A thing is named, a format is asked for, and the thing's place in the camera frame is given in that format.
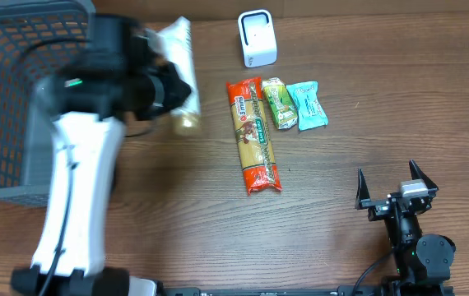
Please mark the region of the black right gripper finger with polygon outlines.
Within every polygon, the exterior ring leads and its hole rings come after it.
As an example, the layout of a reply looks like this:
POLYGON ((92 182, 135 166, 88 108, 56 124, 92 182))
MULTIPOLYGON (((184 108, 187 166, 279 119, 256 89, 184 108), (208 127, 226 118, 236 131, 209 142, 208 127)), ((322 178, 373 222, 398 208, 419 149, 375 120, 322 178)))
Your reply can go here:
POLYGON ((414 160, 409 160, 409 168, 413 180, 420 179, 430 192, 439 190, 439 187, 420 169, 414 160))
POLYGON ((365 176, 363 174, 362 168, 358 168, 358 187, 357 193, 355 198, 355 208, 356 209, 364 209, 365 207, 369 206, 371 202, 369 189, 367 187, 365 176))

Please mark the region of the white bamboo tube bottle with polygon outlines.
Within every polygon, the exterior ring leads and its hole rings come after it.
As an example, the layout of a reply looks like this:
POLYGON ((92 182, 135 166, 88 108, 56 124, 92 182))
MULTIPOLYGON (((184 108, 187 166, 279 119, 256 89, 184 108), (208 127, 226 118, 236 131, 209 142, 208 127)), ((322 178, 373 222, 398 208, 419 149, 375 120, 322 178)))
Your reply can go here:
POLYGON ((181 80, 191 88, 191 94, 181 107, 170 112, 174 133, 194 136, 201 126, 200 95, 193 61, 191 22, 184 16, 162 30, 145 29, 150 46, 156 53, 172 62, 181 80))

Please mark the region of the teal wet wipes pack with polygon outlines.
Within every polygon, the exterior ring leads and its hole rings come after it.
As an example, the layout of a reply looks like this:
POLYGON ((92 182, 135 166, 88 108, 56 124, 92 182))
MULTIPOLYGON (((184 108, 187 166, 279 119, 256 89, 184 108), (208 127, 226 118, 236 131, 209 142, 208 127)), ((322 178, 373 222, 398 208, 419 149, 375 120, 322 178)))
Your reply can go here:
POLYGON ((318 100, 318 83, 316 81, 305 81, 287 85, 286 89, 297 109, 299 117, 298 125, 301 131, 329 124, 328 117, 318 100))

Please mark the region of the green tea drink carton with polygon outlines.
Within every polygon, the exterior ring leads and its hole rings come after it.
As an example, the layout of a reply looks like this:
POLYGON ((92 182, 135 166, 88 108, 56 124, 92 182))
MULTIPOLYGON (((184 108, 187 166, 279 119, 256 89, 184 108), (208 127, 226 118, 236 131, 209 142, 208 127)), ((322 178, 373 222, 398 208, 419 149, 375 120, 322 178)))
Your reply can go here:
POLYGON ((292 128, 298 122, 298 115, 284 82, 277 77, 263 80, 262 92, 270 105, 276 128, 292 128))

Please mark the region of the San Remo spaghetti pack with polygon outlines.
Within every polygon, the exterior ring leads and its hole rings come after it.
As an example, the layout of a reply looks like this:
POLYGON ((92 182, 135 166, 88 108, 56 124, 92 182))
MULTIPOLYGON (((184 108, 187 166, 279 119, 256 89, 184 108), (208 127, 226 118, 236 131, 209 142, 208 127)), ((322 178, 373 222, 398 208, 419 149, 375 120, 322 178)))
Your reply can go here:
POLYGON ((234 137, 249 194, 268 188, 278 192, 282 190, 261 86, 262 79, 259 77, 226 84, 234 137))

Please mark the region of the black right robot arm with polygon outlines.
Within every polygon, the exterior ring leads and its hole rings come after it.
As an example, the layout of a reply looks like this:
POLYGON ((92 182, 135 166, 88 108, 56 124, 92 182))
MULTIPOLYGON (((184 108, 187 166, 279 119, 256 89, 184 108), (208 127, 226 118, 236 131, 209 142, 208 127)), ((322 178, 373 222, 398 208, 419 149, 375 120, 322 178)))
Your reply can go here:
POLYGON ((409 161, 409 169, 411 180, 400 183, 383 201, 370 197, 363 171, 358 170, 355 208, 367 210, 371 222, 384 222, 391 249, 361 274, 352 295, 453 294, 453 288, 443 283, 451 277, 456 245, 446 236, 424 234, 418 221, 418 215, 431 209, 439 187, 414 160, 409 161), (394 259, 397 274, 384 277, 378 286, 362 289, 365 277, 389 257, 394 259))

